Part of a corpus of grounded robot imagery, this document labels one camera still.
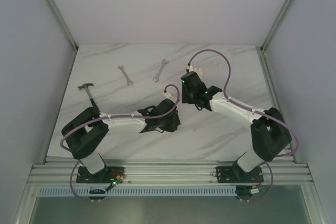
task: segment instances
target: cable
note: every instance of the cable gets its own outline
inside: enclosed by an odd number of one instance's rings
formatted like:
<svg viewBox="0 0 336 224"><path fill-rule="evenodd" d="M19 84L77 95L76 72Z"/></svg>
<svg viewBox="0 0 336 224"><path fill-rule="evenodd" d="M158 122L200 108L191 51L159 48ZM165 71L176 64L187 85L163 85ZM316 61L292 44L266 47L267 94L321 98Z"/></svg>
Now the cable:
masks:
<svg viewBox="0 0 336 224"><path fill-rule="evenodd" d="M81 128L84 128L85 126L91 124L91 123L96 123L102 120L108 120L108 119L115 119L115 118L140 118L140 119L158 119L158 118L162 118L166 115L169 115L171 112L173 112L173 110L176 108L177 104L180 101L180 91L178 89L178 87L174 84L168 84L165 88L164 88L164 92L167 92L167 88L168 87L174 87L177 90L177 100L176 103L174 104L174 106L167 111L166 113L162 114L162 115L154 115L154 116L142 116L142 115L130 115L130 114L126 114L126 115L112 115L110 117L108 116L103 116L101 118L96 118L93 120L90 120L86 123L81 124L80 126L77 126L76 128L72 129L71 131L69 131L60 141L60 146L65 149L66 151L70 152L70 149L66 146L64 146L64 141L72 134L74 134L74 132L80 130Z"/></svg>
<svg viewBox="0 0 336 224"><path fill-rule="evenodd" d="M257 201L260 201L263 198L265 198L269 194L269 192L271 191L271 188L272 188L273 183L274 183L273 171L272 171L272 168L270 167L270 165L268 163L265 163L265 165L268 166L269 172L271 173L271 182L270 182L270 185L269 185L269 188L268 188L267 192L264 195L262 195L260 198L257 198L257 199L241 199L239 196L236 196L236 198L239 199L241 202L257 202Z"/></svg>
<svg viewBox="0 0 336 224"><path fill-rule="evenodd" d="M201 50L201 51L197 52L193 57L191 57L191 59L190 59L189 62L188 62L188 66L190 66L192 60L193 60L197 55L199 55L199 54L201 54L201 53L203 53L203 52L214 52L214 53L216 53L216 54L222 56L223 59L224 59L224 60L226 61L226 63L227 63L227 66L228 66L228 68L229 68L229 71L228 71L227 79L226 79L225 84L224 84L224 87L223 87L223 94L224 94L224 97L225 97L228 101L230 101L232 104L234 104L234 105L236 105L236 106L238 106L238 107L240 107L240 108L242 108L242 109L244 109L244 110L247 110L247 111L249 111L249 112L253 112L253 111L252 111L252 108L249 108L249 107L247 107L247 106L245 106L245 105L243 105L243 104L240 104L240 103L238 103L238 102L232 100L232 99L227 95L227 93L226 93L226 88L227 88L227 85L228 85L229 80L230 80L230 78L231 78L231 64L230 64L229 60L228 60L228 59L227 59L221 52L218 52L218 51L213 50L213 49L204 49L204 50ZM292 133L292 135L294 136L294 138L295 138L295 140L296 140L296 146L295 146L295 148L294 148L291 152L289 152L289 153L285 153L285 154L277 155L277 157L290 156L290 155L292 155L292 154L294 154L295 152L298 151L298 149L300 148L300 140L299 140L299 136L298 136L298 135L297 135L297 134L296 134L296 133L295 133L295 132L294 132L294 131L287 125L287 124L285 124L284 122L282 122L282 121L280 121L280 120L274 118L274 117L271 116L271 115L265 114L265 113L263 113L263 112L254 111L253 113L256 113L256 114L258 114L258 115L261 115L261 116L264 116L264 117L266 117L266 118L268 118L268 119L273 120L274 122L276 122L276 123L280 124L281 126L285 127L285 128L286 128L288 131L290 131L290 132Z"/></svg>
<svg viewBox="0 0 336 224"><path fill-rule="evenodd" d="M155 116L140 116L140 115L113 115L111 117L108 117L108 116L103 116L101 118L96 118L96 119L93 119L91 121L88 121L86 123L83 123L81 124L80 126L77 126L76 128L72 129L71 131L69 131L63 138L62 140L60 141L60 146L69 151L70 152L70 149L67 148L66 146L64 146L64 141L71 135L73 134L74 132L78 131L79 129L91 124L91 123L95 123L95 122L99 122L99 121L102 121L102 120L107 120L107 119L114 119L114 118L141 118L141 119L158 119L158 118L162 118L166 115L169 115L177 106L177 104L179 103L180 101L180 91L178 89L178 87L174 84L168 84L165 88L164 88L164 92L167 92L167 88L168 87L174 87L177 91L177 100L176 100L176 103L174 104L174 106L166 113L162 114L162 115L155 115ZM76 167L81 163L81 161L77 161L77 163L75 164L75 166L73 167L72 169L72 172L70 174L70 181L69 181L69 184L70 184L70 189L71 189L71 192L72 194L77 197L77 198L80 198L82 200L85 200L85 201L90 201L90 202L94 202L94 200L91 200L91 199L88 199L88 198L83 198L81 196L79 196L78 194L76 194L75 190L73 189L73 186L72 186L72 177L73 177L73 174L75 173L75 170L76 170Z"/></svg>

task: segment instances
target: gray floor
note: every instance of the gray floor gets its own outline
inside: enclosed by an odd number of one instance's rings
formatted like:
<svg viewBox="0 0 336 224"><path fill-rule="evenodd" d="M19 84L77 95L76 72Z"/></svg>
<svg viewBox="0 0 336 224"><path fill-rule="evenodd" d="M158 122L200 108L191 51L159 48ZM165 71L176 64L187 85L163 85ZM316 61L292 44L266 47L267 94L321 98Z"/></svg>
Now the gray floor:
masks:
<svg viewBox="0 0 336 224"><path fill-rule="evenodd" d="M38 198L30 224L227 223L307 224L300 187L275 186L260 202L232 197L116 197L91 204L71 198Z"/></svg>

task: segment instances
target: black mounting base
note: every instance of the black mounting base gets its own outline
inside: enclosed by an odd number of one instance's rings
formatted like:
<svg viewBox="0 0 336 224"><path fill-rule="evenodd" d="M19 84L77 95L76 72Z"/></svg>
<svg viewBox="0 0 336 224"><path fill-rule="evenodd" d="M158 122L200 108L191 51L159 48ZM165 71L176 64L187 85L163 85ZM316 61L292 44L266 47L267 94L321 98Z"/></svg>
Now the black mounting base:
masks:
<svg viewBox="0 0 336 224"><path fill-rule="evenodd" d="M251 183L260 184L264 182L261 167L257 166L251 172L246 173L243 177L238 178L234 173L232 166L217 166L216 167L217 182L221 184L236 184L236 183Z"/></svg>
<svg viewBox="0 0 336 224"><path fill-rule="evenodd" d="M123 175L124 167L107 166L100 172L92 175L86 167L80 166L77 173L76 182L79 184L111 184L117 180L118 175Z"/></svg>

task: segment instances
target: perforated metal strip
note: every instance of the perforated metal strip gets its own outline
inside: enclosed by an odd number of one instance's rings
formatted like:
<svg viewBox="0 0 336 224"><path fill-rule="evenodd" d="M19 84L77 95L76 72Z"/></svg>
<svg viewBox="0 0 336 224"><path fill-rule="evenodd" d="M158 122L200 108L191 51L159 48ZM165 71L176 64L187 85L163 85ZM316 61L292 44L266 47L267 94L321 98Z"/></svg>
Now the perforated metal strip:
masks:
<svg viewBox="0 0 336 224"><path fill-rule="evenodd" d="M105 187L75 186L79 196L90 196L91 189ZM236 196L235 186L119 186L103 196ZM69 186L43 186L38 197L70 197L73 196Z"/></svg>

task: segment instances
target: white marble tabletop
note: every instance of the white marble tabletop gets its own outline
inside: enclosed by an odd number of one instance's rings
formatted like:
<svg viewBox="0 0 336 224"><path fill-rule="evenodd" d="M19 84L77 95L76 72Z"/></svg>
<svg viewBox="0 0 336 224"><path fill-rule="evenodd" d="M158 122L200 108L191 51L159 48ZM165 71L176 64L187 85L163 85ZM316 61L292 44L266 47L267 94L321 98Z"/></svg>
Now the white marble tabletop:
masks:
<svg viewBox="0 0 336 224"><path fill-rule="evenodd" d="M181 90L180 77L185 73L190 57L202 49L222 52L232 66L228 94L257 108L271 106L258 55L253 45L137 45L103 44L80 45L61 106L48 156L71 157L60 148L61 129L85 108L91 106L85 90L78 86L91 82L91 94L102 112L131 113L163 99L163 89L173 83ZM169 60L159 82L157 74L162 59ZM127 86L118 69L134 81ZM203 81L223 88L227 77L226 62L218 55L205 52L193 61L203 69ZM110 159L208 159L234 161L251 147L249 129L243 128L224 115L180 103L177 107L181 125L174 133L109 132L98 151Z"/></svg>

